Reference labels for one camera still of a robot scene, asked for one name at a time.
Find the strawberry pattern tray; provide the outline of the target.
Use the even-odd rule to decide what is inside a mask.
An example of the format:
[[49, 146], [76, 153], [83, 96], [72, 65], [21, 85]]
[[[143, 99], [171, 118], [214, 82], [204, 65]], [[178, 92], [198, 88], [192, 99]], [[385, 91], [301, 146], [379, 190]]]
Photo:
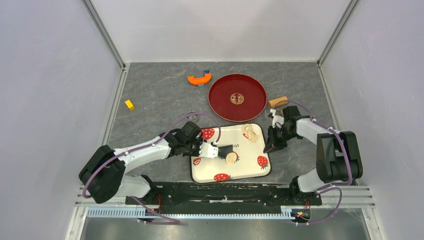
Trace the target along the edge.
[[[260, 135], [257, 142], [250, 143], [242, 134], [242, 126], [252, 124], [254, 132]], [[218, 140], [218, 146], [233, 145], [233, 152], [239, 156], [234, 164], [226, 163], [219, 157], [191, 157], [191, 179], [197, 184], [210, 184], [249, 178], [260, 178], [271, 172], [271, 161], [267, 153], [263, 153], [265, 138], [260, 125], [246, 123], [222, 126], [221, 128], [203, 128], [204, 139], [208, 143]]]

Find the torn off dough scrap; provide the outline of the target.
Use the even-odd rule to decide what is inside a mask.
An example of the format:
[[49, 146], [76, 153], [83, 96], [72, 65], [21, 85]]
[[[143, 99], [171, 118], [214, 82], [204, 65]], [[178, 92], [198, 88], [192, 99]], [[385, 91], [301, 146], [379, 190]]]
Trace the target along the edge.
[[242, 135], [250, 142], [250, 143], [256, 143], [260, 135], [256, 134], [254, 132], [254, 127], [252, 124], [245, 124], [241, 128]]

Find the white dough piece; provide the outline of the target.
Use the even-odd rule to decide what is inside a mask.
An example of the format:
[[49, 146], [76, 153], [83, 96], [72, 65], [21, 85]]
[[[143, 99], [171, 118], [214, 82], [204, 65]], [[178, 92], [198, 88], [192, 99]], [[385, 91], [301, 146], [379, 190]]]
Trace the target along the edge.
[[230, 152], [226, 157], [225, 161], [227, 164], [235, 164], [240, 160], [239, 155], [236, 152]]

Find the wooden dough roller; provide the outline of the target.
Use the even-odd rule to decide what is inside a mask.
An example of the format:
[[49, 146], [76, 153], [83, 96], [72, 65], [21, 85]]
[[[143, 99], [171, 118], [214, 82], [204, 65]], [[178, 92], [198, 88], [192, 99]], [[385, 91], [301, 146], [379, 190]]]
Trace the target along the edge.
[[268, 107], [270, 108], [269, 114], [271, 114], [272, 111], [275, 110], [276, 108], [286, 105], [288, 103], [289, 103], [289, 99], [286, 96], [281, 96], [281, 97], [269, 100], [267, 102]]

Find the small metal cup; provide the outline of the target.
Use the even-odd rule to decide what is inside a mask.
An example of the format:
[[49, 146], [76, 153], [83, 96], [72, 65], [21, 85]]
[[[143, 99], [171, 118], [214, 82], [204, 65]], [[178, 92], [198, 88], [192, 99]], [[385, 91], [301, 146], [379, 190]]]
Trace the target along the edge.
[[196, 114], [196, 112], [195, 112], [195, 111], [189, 111], [189, 112], [187, 113], [187, 117], [186, 117], [186, 119], [187, 119], [188, 121], [191, 121], [191, 122], [196, 122], [196, 121], [198, 121], [198, 120], [199, 120], [199, 115], [198, 115], [198, 114]]

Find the orange handled scraper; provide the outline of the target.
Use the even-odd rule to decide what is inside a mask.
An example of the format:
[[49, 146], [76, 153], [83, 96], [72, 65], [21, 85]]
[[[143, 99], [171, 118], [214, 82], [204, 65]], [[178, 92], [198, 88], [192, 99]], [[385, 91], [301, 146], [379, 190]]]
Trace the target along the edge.
[[226, 159], [227, 155], [233, 152], [233, 145], [218, 146], [217, 157], [220, 159]]

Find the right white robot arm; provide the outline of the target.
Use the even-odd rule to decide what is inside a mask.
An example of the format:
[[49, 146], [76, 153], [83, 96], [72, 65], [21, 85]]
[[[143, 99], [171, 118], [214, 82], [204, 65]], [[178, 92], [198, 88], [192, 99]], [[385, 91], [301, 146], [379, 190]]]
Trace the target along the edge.
[[316, 147], [315, 168], [293, 179], [289, 199], [302, 204], [309, 193], [320, 194], [336, 186], [349, 186], [363, 175], [363, 165], [356, 135], [327, 127], [309, 115], [301, 115], [297, 106], [289, 105], [279, 115], [270, 109], [272, 120], [264, 153], [288, 147], [291, 139], [307, 139]]

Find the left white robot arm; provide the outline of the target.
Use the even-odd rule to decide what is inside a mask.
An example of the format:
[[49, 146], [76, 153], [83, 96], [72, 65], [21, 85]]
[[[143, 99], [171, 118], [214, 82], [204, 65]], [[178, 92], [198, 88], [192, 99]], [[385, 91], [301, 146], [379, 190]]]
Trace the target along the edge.
[[139, 198], [145, 204], [153, 203], [157, 191], [142, 176], [127, 173], [153, 161], [173, 156], [198, 158], [225, 157], [223, 146], [217, 141], [207, 142], [202, 129], [189, 121], [182, 128], [170, 129], [150, 141], [132, 147], [112, 149], [100, 146], [80, 171], [78, 178], [84, 188], [82, 196], [97, 204], [109, 201], [115, 195]]

